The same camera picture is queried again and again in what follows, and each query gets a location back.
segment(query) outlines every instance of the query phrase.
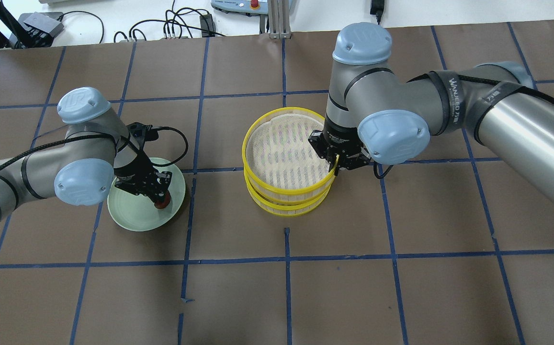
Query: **robotic arm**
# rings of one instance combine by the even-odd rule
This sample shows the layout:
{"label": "robotic arm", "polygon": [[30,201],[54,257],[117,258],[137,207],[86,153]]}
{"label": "robotic arm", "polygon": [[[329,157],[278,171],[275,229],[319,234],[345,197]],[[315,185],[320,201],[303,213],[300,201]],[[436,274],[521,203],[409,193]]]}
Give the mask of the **robotic arm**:
{"label": "robotic arm", "polygon": [[114,175],[116,187],[147,196],[156,208],[170,203],[171,173],[158,172],[143,152],[145,140],[157,139],[156,129],[125,126],[90,87],[65,94],[57,110],[68,125],[65,140],[0,160],[0,221],[23,203],[54,196],[72,205],[95,205],[108,196]]}
{"label": "robotic arm", "polygon": [[465,127],[554,201],[554,99],[530,89],[523,67],[438,70],[401,84],[390,53],[381,26],[357,23],[339,33],[324,128],[309,137],[319,157],[347,170],[371,160],[399,164],[419,155],[430,136]]}

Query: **brown table surface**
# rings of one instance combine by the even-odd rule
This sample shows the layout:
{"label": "brown table surface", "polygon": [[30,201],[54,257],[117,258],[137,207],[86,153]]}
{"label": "brown table surface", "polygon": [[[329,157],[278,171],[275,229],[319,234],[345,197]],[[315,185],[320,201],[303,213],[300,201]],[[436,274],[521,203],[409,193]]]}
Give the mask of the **brown table surface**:
{"label": "brown table surface", "polygon": [[[402,81],[511,60],[554,96],[554,21],[389,31]],[[0,224],[0,345],[554,344],[554,205],[462,131],[384,183],[343,172],[306,216],[249,198],[245,132],[284,105],[325,111],[336,34],[0,51],[0,159],[62,139],[55,105],[81,86],[192,148],[160,229],[58,199]]]}

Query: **red object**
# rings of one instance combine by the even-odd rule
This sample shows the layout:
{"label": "red object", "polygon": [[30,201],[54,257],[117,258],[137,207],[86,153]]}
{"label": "red object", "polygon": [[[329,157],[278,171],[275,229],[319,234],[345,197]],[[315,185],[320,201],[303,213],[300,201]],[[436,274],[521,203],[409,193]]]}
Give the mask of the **red object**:
{"label": "red object", "polygon": [[168,190],[166,191],[166,195],[164,197],[164,202],[163,203],[154,203],[154,206],[156,206],[157,209],[164,209],[165,207],[168,206],[168,204],[170,203],[170,192],[168,192]]}

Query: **yellow rim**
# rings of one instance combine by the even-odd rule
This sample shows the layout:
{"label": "yellow rim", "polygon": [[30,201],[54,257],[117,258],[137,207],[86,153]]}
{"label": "yellow rim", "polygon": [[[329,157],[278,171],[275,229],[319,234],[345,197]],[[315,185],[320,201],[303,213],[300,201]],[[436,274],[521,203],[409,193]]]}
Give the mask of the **yellow rim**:
{"label": "yellow rim", "polygon": [[[321,203],[321,201],[323,201],[323,199],[326,198],[326,196],[328,195],[328,192],[330,191],[330,188],[328,188],[327,190],[322,192],[320,195],[318,195],[314,199],[312,199],[310,201],[307,201],[305,203],[301,203],[300,205],[285,206],[285,205],[276,205],[276,204],[270,203],[270,201],[262,198],[262,196],[258,194],[258,192],[255,190],[255,188],[253,188],[253,186],[249,182],[249,179],[246,175],[245,175],[245,183],[247,184],[247,190],[249,191],[249,194],[251,195],[253,201],[255,201],[255,203],[257,203],[260,207],[262,207],[262,205],[260,205],[260,203],[262,203],[263,205],[265,205],[267,207],[270,207],[271,209],[283,210],[283,211],[301,210],[301,209],[304,209],[305,207],[313,206],[314,204],[316,204],[316,207],[317,207],[317,205],[319,205]],[[272,214],[276,214],[278,216],[283,216],[282,214],[272,212],[271,210],[267,210],[267,211],[272,213]],[[290,216],[299,216],[301,214],[303,214],[303,213],[290,215]]]}
{"label": "yellow rim", "polygon": [[260,124],[263,124],[263,120],[266,119],[267,117],[270,117],[270,116],[274,115],[277,112],[283,112],[284,114],[286,114],[286,111],[293,111],[293,110],[298,110],[298,111],[303,111],[303,112],[310,113],[310,115],[313,115],[314,117],[317,118],[317,120],[320,120],[320,121],[325,120],[323,118],[323,116],[321,116],[320,114],[317,114],[314,111],[311,111],[311,110],[305,109],[305,108],[301,108],[301,107],[284,107],[284,108],[275,109],[274,111],[270,111],[270,112],[262,115],[259,119],[257,119],[255,122],[253,122],[251,127],[249,127],[249,131],[247,131],[247,133],[245,135],[245,139],[242,142],[242,164],[243,164],[244,171],[248,172],[249,176],[253,179],[253,181],[255,181],[255,183],[259,184],[262,188],[264,188],[266,190],[270,190],[271,192],[274,192],[274,193],[279,193],[279,194],[288,195],[288,196],[313,192],[314,190],[316,190],[317,188],[319,188],[320,186],[325,184],[330,179],[330,177],[332,175],[334,175],[334,171],[335,171],[336,166],[337,166],[336,164],[334,164],[334,168],[332,168],[332,170],[330,170],[328,172],[326,177],[321,179],[321,181],[319,181],[318,183],[316,183],[312,186],[308,186],[308,187],[300,188],[300,189],[283,189],[283,188],[278,188],[276,186],[272,186],[272,185],[262,181],[251,170],[251,168],[249,167],[249,163],[247,162],[247,155],[246,155],[247,143],[249,141],[249,137],[251,136],[251,133],[253,133],[253,131],[255,130],[255,128],[257,126],[259,126]]}
{"label": "yellow rim", "polygon": [[[243,174],[245,175],[246,179],[249,178],[248,172],[246,170],[243,170]],[[330,186],[332,185],[333,181],[334,181],[334,179],[332,179],[332,181],[327,181],[326,184],[322,187],[323,190],[321,190],[321,193],[324,192],[327,189],[330,189]],[[301,203],[305,203],[305,202],[310,201],[312,199],[317,199],[318,195],[321,194],[321,193],[319,193],[319,194],[311,196],[309,198],[302,199],[302,200],[296,200],[296,201],[283,200],[283,199],[278,199],[278,198],[275,198],[273,196],[267,195],[262,190],[258,190],[256,188],[256,186],[253,185],[253,182],[254,181],[249,181],[249,183],[251,183],[251,186],[253,187],[253,190],[255,190],[255,192],[257,192],[262,198],[268,199],[269,201],[271,201],[273,203],[278,203],[278,204],[283,204],[283,205],[299,205]]]}

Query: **blue plastic cap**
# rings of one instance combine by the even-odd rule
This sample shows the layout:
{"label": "blue plastic cap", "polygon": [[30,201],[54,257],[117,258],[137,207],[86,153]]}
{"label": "blue plastic cap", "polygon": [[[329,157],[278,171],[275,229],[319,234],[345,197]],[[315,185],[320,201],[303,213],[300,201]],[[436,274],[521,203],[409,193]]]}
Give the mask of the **blue plastic cap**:
{"label": "blue plastic cap", "polygon": [[414,112],[375,112],[358,125],[358,136],[377,163],[400,164],[419,155],[430,142],[428,124]]}
{"label": "blue plastic cap", "polygon": [[113,183],[113,166],[100,159],[82,159],[63,167],[54,188],[60,200],[71,205],[96,205],[106,199]]}
{"label": "blue plastic cap", "polygon": [[80,124],[101,116],[111,103],[93,87],[76,88],[57,103],[57,113],[67,125]]}
{"label": "blue plastic cap", "polygon": [[377,24],[356,23],[343,28],[336,37],[332,58],[345,65],[373,65],[391,55],[390,33]]}
{"label": "blue plastic cap", "polygon": [[517,80],[521,85],[524,85],[525,87],[529,87],[529,88],[534,87],[534,84],[532,82],[532,77],[528,74],[528,72],[526,72],[526,68],[524,68],[524,66],[516,62],[502,61],[502,62],[482,63],[481,65],[476,65],[475,67],[483,66],[483,65],[500,66],[508,70],[509,72],[511,72],[511,74],[513,74],[517,78]]}

